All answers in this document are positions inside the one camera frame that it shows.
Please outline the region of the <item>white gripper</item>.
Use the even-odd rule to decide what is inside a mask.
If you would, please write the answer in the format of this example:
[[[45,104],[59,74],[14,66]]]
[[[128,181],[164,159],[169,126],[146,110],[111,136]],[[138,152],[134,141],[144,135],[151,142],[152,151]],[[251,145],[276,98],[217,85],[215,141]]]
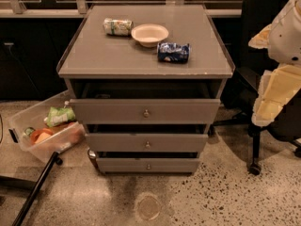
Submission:
[[[300,66],[280,64],[272,72],[265,71],[253,105],[252,122],[260,127],[269,125],[300,89]]]

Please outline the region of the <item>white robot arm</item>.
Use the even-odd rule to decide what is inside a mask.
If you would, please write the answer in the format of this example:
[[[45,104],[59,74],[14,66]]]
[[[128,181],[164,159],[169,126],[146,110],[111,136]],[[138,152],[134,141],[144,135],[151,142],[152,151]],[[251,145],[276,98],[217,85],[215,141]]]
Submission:
[[[289,0],[272,23],[253,37],[248,45],[266,48],[278,63],[261,76],[252,122],[260,127],[275,120],[283,107],[301,89],[301,0]]]

